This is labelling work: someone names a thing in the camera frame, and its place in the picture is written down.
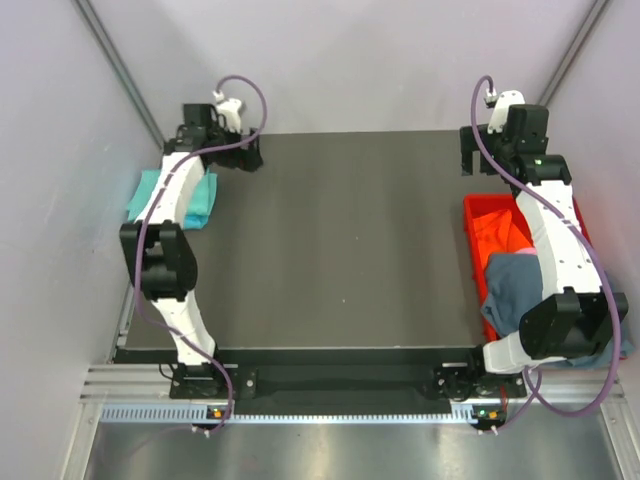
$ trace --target white wall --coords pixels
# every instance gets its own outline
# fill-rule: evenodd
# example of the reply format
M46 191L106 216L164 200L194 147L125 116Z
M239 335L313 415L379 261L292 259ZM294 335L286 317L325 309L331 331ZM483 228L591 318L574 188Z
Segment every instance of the white wall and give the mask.
M640 2L613 0L551 102L551 153L565 155L589 233L624 287L640 344ZM621 378L640 420L640 354Z
M127 284L124 206L158 153L68 0L0 15L0 478L54 478Z
M228 73L269 132L457 129L482 74L537 98L591 3L94 0L165 136Z

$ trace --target clothing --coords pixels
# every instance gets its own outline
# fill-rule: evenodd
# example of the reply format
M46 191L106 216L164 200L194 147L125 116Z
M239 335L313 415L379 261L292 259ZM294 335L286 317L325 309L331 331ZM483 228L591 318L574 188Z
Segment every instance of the clothing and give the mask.
M482 270L487 267L489 256L494 252L513 253L533 246L528 238L529 232L523 233L514 223L511 210L498 210L474 218L473 227L478 241Z
M495 253L485 270L489 293L482 305L482 315L500 337L518 330L522 316L542 301L542 274L535 255ZM612 343L600 355L569 359L554 363L558 367L600 368L611 361ZM627 357L635 347L631 343L627 323L622 323L620 354Z
M128 219L134 221L144 210L149 202L153 189L160 178L160 170L143 170L136 193L127 205ZM187 215L184 220L184 229L200 229L209 221L209 215L213 210L216 199L217 179L215 173L207 173L196 186L191 201L187 207Z

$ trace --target cyan towel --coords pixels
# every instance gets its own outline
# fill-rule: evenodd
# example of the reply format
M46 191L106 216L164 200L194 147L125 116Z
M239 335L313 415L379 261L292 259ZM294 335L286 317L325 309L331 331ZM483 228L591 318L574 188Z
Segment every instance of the cyan towel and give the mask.
M160 170L143 170L140 184L136 193L127 205L129 211L129 221L135 220L144 210L144 207L151 198L151 193L160 178ZM184 220L184 229L199 229L204 227L209 221L209 215L216 200L218 176L215 173L207 173L191 197L191 203L187 208L187 216Z

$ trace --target red cloth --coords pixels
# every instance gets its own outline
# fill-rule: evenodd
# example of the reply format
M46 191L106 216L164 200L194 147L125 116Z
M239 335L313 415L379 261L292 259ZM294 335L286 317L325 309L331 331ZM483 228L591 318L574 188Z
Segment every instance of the red cloth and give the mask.
M515 253L533 244L527 236L514 225L511 210L497 210L473 219L478 239L478 253L484 270L492 253Z

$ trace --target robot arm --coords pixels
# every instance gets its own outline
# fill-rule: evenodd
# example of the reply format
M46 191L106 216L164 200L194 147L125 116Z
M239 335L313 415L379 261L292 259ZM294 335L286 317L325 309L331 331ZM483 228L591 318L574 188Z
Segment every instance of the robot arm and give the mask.
M166 189L160 203L151 213L145 238L141 289L144 296L173 327L205 353L214 356L216 343L207 332L195 297L197 263L182 227L187 207L196 186L212 163L255 171L262 165L259 143L247 149L234 149L215 155L202 155L187 160L173 171L184 157L196 150L236 143L241 138L242 102L225 100L216 95L217 105L187 104L183 106L184 124L176 137L165 144L160 177L145 209L134 223L122 225L120 239L129 275L133 283L136 245L142 221L161 189ZM199 353L171 333L178 352L178 362L187 366L207 363Z
M520 92L499 96L487 91L493 108L480 136L494 159L523 184L551 201L565 216L560 220L536 199L512 187L527 221L540 262L543 292L540 303L523 315L517 332L483 347L487 373L512 374L525 367L601 353L612 336L607 302L591 258L565 223L578 228L571 175L564 158L547 155L549 112L527 105ZM472 153L478 150L471 127L460 130L462 170L470 175ZM480 171L495 174L481 159ZM616 294L621 320L628 305Z

